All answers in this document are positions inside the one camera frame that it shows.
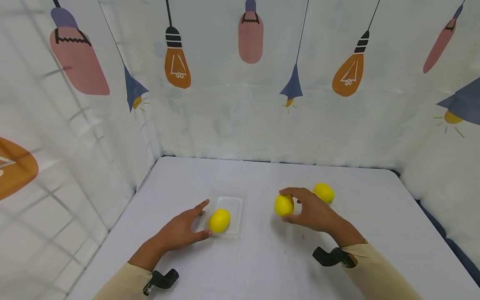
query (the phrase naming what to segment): tabletop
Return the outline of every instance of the tabletop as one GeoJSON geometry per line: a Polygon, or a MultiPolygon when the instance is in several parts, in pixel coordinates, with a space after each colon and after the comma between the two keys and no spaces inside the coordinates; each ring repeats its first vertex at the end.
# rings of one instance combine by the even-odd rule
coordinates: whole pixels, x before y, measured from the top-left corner
{"type": "Polygon", "coordinates": [[[91,299],[144,241],[217,184],[247,191],[242,237],[213,237],[167,253],[156,269],[174,268],[180,278],[150,299],[362,299],[340,265],[322,267],[312,258],[317,246],[336,246],[329,236],[283,223],[273,212],[278,190],[313,189],[319,182],[335,192],[331,207],[426,300],[480,299],[480,289],[391,171],[179,157],[159,159],[67,299],[91,299]]]}

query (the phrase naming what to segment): yellow lemon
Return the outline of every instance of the yellow lemon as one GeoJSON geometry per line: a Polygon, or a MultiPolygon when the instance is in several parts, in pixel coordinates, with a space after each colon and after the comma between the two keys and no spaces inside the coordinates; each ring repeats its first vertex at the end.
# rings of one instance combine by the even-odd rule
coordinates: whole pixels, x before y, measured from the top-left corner
{"type": "Polygon", "coordinates": [[[214,233],[224,232],[229,224],[230,214],[225,209],[216,210],[208,221],[208,226],[214,233]]]}
{"type": "Polygon", "coordinates": [[[290,195],[278,195],[275,199],[273,209],[279,216],[293,214],[293,198],[290,195]]]}
{"type": "Polygon", "coordinates": [[[323,202],[327,204],[332,203],[333,198],[335,197],[333,190],[325,183],[315,184],[313,192],[318,196],[318,198],[322,199],[323,202]]]}

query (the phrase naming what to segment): clear plastic tray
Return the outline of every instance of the clear plastic tray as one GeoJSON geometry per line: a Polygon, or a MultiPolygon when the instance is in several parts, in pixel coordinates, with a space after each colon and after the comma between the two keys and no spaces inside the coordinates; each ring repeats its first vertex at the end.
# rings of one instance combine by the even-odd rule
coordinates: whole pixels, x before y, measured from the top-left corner
{"type": "Polygon", "coordinates": [[[216,233],[214,236],[236,239],[242,236],[243,219],[245,214],[245,203],[247,202],[247,191],[242,186],[236,185],[215,185],[208,197],[210,203],[205,207],[205,214],[201,228],[209,230],[208,221],[212,214],[220,208],[230,213],[230,224],[224,232],[216,233]]]}

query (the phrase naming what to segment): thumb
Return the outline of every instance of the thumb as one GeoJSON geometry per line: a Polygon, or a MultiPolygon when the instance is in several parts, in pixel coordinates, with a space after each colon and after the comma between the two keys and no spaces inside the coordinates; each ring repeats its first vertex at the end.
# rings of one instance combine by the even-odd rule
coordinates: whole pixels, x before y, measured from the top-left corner
{"type": "Polygon", "coordinates": [[[193,234],[193,242],[196,243],[201,240],[206,240],[212,235],[213,235],[213,232],[211,230],[203,230],[203,231],[195,232],[193,234]]]}
{"type": "Polygon", "coordinates": [[[291,224],[298,224],[300,221],[300,215],[284,215],[282,220],[291,224]]]}

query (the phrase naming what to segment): backdrop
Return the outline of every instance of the backdrop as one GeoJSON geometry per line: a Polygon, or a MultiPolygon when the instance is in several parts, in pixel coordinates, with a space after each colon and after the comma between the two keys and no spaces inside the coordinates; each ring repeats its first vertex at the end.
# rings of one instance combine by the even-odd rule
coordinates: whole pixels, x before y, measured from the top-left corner
{"type": "Polygon", "coordinates": [[[479,19],[470,0],[2,1],[0,295],[63,299],[162,155],[397,169],[479,266],[479,19]]]}

